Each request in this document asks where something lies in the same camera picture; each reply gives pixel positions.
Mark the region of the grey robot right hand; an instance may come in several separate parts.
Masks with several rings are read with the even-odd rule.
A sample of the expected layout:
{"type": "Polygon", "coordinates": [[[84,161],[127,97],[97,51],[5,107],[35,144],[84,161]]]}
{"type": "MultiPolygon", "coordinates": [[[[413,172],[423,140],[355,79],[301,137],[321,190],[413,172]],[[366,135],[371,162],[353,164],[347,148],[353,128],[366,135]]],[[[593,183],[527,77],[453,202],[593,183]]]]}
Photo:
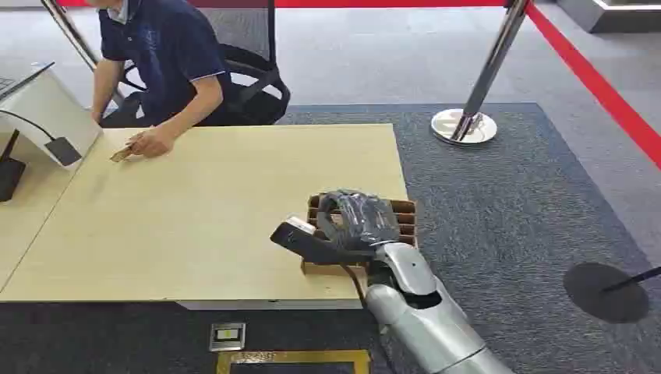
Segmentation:
{"type": "Polygon", "coordinates": [[[379,196],[339,189],[320,197],[318,228],[338,248],[365,250],[399,241],[399,224],[390,202],[379,196]]]}

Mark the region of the person's left hand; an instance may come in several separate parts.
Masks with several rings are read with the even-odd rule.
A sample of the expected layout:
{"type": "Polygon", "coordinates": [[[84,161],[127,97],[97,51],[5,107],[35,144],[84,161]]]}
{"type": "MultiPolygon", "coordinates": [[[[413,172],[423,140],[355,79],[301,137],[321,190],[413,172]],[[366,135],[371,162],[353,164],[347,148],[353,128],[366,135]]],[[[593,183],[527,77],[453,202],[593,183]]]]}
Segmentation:
{"type": "Polygon", "coordinates": [[[169,130],[152,127],[131,137],[126,146],[132,155],[153,158],[171,151],[176,139],[169,130]]]}

